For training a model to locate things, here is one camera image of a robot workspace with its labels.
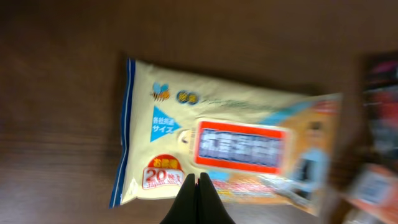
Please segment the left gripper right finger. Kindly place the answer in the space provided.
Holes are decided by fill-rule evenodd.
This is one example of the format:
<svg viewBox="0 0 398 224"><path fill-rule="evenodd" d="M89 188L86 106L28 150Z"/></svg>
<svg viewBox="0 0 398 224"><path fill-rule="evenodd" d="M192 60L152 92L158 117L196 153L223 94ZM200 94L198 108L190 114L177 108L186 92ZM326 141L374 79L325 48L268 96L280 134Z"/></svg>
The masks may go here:
<svg viewBox="0 0 398 224"><path fill-rule="evenodd" d="M210 176L202 172L195 186L196 218L198 224L235 224L226 211Z"/></svg>

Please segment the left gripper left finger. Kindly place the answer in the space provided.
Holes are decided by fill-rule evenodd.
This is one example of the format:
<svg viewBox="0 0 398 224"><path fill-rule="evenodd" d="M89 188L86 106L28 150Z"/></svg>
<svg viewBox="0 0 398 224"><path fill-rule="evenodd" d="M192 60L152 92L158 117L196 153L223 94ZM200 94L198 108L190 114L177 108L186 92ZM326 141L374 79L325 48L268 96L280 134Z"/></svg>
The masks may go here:
<svg viewBox="0 0 398 224"><path fill-rule="evenodd" d="M194 224L196 223L196 179L188 174L182 184L174 203L160 224Z"/></svg>

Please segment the dark red snack packet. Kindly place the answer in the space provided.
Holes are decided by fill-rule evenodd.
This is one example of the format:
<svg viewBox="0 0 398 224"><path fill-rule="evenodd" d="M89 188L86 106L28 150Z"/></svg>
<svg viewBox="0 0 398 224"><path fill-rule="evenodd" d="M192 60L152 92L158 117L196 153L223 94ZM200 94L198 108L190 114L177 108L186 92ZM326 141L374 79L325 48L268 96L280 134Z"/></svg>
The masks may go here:
<svg viewBox="0 0 398 224"><path fill-rule="evenodd" d="M364 107L381 163L397 172L397 51L364 61Z"/></svg>

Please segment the yellow snack bag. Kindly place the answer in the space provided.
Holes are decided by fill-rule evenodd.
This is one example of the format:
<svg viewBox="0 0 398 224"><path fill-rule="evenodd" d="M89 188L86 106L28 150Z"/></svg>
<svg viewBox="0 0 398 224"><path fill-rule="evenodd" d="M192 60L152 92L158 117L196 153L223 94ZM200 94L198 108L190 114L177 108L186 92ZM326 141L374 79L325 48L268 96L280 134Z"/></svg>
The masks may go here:
<svg viewBox="0 0 398 224"><path fill-rule="evenodd" d="M224 202L318 215L342 96L308 96L128 59L110 207L176 197L209 175Z"/></svg>

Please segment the orange snack packet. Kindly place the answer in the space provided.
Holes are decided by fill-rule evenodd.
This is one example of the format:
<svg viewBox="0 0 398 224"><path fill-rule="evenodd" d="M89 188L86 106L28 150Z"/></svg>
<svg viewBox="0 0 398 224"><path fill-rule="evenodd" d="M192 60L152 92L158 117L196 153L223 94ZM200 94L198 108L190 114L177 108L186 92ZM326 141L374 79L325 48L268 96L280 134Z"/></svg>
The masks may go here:
<svg viewBox="0 0 398 224"><path fill-rule="evenodd" d="M366 164L343 198L384 223L397 223L397 174L384 166Z"/></svg>

